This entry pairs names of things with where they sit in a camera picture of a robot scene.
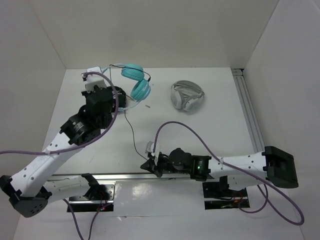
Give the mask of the teal cat-ear headphones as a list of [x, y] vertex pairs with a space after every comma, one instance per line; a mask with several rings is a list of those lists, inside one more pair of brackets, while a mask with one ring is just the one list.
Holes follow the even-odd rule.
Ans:
[[120, 68], [121, 75], [125, 78], [136, 81], [133, 89], [131, 90], [130, 97], [135, 101], [132, 106], [119, 107], [120, 112], [132, 109], [137, 106], [141, 101], [145, 100], [151, 92], [150, 80], [151, 75], [144, 71], [144, 69], [133, 63], [116, 63], [110, 64], [108, 67], [103, 68], [101, 72], [104, 74], [107, 70], [111, 74], [111, 68]]

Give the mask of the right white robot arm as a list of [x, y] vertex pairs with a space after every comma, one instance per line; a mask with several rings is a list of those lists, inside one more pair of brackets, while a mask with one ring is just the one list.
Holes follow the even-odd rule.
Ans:
[[186, 174], [192, 180], [206, 182], [218, 180], [218, 190], [230, 196], [250, 186], [270, 183], [283, 189], [299, 186], [293, 155], [274, 146], [251, 155], [222, 157], [214, 160], [210, 155], [192, 155], [181, 148], [169, 155], [148, 153], [148, 160], [140, 168], [158, 178], [163, 174]]

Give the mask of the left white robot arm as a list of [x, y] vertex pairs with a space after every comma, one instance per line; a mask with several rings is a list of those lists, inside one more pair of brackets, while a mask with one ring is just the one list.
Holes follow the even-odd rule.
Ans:
[[126, 92], [116, 87], [94, 86], [82, 91], [85, 105], [60, 128], [53, 141], [24, 169], [0, 178], [0, 188], [9, 197], [13, 208], [25, 218], [40, 213], [48, 204], [73, 196], [88, 200], [106, 200], [107, 189], [90, 173], [75, 178], [49, 181], [68, 159], [81, 151], [85, 144], [110, 129], [116, 106], [126, 106]]

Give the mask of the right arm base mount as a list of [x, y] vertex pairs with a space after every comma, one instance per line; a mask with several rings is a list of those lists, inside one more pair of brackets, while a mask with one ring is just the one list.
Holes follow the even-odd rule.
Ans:
[[248, 192], [244, 188], [240, 191], [220, 190], [218, 182], [203, 182], [204, 208], [206, 210], [250, 208]]

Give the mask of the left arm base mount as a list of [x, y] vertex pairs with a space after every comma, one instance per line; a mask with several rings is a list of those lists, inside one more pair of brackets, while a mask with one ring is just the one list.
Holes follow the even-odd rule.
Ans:
[[100, 190], [90, 198], [85, 196], [72, 196], [67, 200], [75, 213], [93, 213], [101, 208], [102, 212], [114, 211], [114, 198], [116, 182], [111, 180], [99, 181]]

